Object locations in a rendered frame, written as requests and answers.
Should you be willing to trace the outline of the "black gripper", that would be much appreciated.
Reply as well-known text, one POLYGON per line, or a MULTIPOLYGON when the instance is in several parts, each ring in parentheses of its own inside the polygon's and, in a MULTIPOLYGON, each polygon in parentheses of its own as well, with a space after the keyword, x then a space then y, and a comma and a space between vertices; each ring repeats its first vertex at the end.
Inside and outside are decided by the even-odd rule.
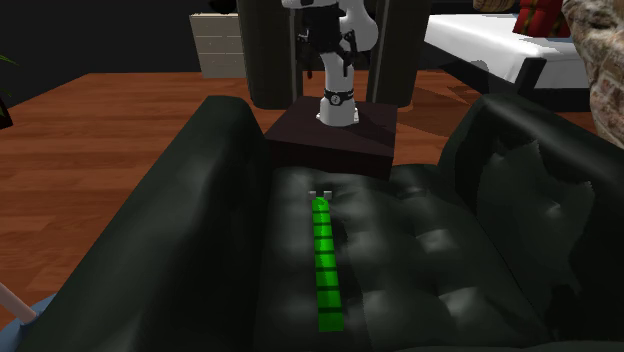
POLYGON ((313 77, 311 68, 312 50, 340 51, 343 60, 343 76, 348 76, 348 68, 353 64, 358 53, 356 33, 350 30, 343 35, 340 30, 341 9, 337 3, 302 3, 304 31, 297 35, 297 59, 306 77, 313 77), (340 42, 348 43, 344 49, 340 42))

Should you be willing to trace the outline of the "dark olive curtain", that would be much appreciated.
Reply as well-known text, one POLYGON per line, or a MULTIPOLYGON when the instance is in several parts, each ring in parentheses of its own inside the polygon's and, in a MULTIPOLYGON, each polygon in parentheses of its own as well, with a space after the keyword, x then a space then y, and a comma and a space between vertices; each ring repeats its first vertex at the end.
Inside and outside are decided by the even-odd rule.
POLYGON ((248 90, 261 109, 287 109, 301 89, 295 11, 281 0, 237 0, 248 90))
POLYGON ((376 0, 366 100, 406 107, 412 101, 431 0, 376 0))

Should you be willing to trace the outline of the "dark robot stand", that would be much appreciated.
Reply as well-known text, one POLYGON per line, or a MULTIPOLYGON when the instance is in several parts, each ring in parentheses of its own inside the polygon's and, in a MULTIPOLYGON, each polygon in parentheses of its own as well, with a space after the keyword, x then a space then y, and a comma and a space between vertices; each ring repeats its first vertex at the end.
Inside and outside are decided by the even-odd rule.
POLYGON ((316 118, 318 97, 302 96, 265 133, 274 165, 389 178, 397 107, 358 102, 359 122, 330 127, 316 118))

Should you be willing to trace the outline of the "beige chest of drawers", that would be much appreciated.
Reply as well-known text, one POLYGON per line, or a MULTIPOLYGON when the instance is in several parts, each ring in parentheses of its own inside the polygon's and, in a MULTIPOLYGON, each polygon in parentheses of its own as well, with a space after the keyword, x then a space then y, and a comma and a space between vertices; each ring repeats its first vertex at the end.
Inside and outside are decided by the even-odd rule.
POLYGON ((244 78, 243 46, 236 13, 189 16, 204 78, 244 78))

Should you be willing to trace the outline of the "green segmented stick grey end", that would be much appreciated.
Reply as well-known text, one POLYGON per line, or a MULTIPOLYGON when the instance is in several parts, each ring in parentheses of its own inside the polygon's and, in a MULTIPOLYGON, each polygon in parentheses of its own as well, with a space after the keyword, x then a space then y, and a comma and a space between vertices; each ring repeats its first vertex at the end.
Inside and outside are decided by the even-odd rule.
POLYGON ((342 332, 345 328, 330 216, 331 196, 331 191, 324 191, 322 196, 314 190, 308 192, 312 212, 317 321, 321 333, 342 332))

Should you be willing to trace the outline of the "dark green leather sofa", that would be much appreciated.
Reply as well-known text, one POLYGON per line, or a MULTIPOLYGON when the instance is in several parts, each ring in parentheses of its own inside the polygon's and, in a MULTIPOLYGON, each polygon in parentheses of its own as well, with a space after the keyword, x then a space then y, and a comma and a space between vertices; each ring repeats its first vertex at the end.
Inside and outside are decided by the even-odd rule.
POLYGON ((488 94, 435 165, 276 169, 211 96, 15 352, 624 352, 624 150, 488 94), (311 190, 342 332, 318 331, 311 190))

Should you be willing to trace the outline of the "red gift box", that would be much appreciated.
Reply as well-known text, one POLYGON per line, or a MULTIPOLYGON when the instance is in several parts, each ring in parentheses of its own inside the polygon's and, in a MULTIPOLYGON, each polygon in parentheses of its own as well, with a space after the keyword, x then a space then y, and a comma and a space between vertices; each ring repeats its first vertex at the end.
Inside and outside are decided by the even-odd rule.
POLYGON ((568 38, 570 29, 563 15, 563 0, 520 0, 513 32, 534 38, 568 38))

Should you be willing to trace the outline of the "beige mottled bulky cushion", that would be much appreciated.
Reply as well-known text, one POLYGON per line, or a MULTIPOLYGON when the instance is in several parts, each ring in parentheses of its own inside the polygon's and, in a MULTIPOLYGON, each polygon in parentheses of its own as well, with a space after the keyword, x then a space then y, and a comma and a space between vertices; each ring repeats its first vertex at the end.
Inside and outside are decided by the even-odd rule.
POLYGON ((600 137, 624 149, 624 0, 563 0, 600 137))

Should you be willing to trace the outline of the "potted green plant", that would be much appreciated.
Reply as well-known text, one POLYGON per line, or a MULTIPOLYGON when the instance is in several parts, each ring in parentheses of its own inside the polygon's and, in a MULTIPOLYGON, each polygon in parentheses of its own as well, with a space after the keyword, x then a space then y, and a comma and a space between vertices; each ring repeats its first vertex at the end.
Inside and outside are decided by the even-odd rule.
MULTIPOLYGON (((9 59, 8 57, 2 54, 0 54, 0 61, 7 62, 15 66, 19 66, 19 64, 16 63, 14 60, 9 59)), ((8 90, 4 88, 0 88, 0 130, 13 126, 12 118, 3 100, 4 95, 11 97, 11 93, 8 90)))

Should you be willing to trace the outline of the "white bed black frame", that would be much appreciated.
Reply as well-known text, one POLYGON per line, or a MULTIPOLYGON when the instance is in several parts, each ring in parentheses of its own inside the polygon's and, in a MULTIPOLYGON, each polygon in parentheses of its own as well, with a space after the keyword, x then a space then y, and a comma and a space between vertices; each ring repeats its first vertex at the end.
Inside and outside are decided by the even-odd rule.
POLYGON ((441 69, 482 94, 516 93, 555 112, 588 111, 588 80, 572 40, 516 34, 516 18, 432 15, 425 48, 441 69))

